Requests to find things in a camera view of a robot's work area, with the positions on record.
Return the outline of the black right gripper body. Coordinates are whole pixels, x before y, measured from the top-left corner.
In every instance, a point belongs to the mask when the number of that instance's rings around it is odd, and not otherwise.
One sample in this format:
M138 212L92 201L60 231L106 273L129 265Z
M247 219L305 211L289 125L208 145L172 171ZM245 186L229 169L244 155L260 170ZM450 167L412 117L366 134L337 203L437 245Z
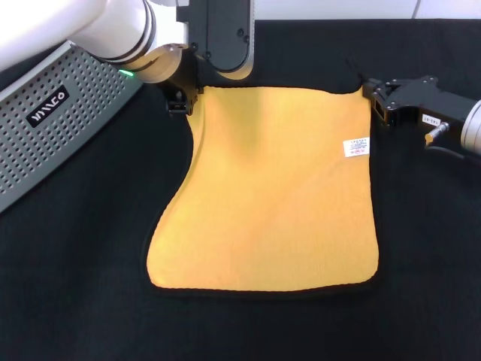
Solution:
M447 137L460 141L463 126L476 104L476 100L440 89L436 78L404 80L394 91L394 124L416 124L428 132L445 122L449 124Z

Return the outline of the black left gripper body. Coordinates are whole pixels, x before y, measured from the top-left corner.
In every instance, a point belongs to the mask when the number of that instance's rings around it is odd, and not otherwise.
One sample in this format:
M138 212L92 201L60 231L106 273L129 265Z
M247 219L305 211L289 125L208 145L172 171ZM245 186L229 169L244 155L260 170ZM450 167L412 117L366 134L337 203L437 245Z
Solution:
M198 57L193 52L182 52L177 70L162 83L164 94L202 94Z

